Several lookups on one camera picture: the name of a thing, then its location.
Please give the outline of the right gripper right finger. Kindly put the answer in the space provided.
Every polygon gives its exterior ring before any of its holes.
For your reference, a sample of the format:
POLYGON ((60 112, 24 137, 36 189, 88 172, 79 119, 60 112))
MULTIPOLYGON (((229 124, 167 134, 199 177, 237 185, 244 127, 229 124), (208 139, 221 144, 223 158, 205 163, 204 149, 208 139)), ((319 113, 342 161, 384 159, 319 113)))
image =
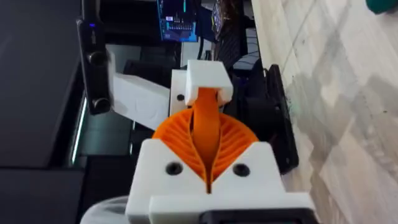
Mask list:
POLYGON ((220 115, 220 140, 208 177, 212 195, 256 195, 284 187, 271 145, 242 122, 220 115))

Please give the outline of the bare white finger of the left gripper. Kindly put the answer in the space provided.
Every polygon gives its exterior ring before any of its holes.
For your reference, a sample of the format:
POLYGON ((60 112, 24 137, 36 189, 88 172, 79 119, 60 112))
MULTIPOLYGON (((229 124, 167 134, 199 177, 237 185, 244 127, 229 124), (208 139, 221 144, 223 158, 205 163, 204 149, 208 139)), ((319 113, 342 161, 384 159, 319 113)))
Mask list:
POLYGON ((218 106, 231 101, 233 84, 222 62, 189 60, 187 63, 185 104, 193 106, 200 88, 216 90, 218 106))

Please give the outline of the white orange finger of the left gripper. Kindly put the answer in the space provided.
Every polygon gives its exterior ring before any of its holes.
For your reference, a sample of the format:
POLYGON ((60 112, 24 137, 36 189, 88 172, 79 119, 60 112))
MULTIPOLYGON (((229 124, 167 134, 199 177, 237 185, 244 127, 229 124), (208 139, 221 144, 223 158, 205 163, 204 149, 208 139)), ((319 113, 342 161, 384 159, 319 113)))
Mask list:
POLYGON ((186 70, 172 70, 169 115, 187 109, 185 104, 186 70))

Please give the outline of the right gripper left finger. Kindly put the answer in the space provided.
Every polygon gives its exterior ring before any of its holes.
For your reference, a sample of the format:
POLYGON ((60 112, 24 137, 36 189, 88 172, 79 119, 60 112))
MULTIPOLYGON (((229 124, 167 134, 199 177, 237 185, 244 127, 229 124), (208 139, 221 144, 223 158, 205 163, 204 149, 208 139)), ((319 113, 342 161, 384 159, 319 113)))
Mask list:
POLYGON ((192 141, 193 111, 167 118, 142 143, 127 198, 130 223, 198 223, 206 170, 192 141))

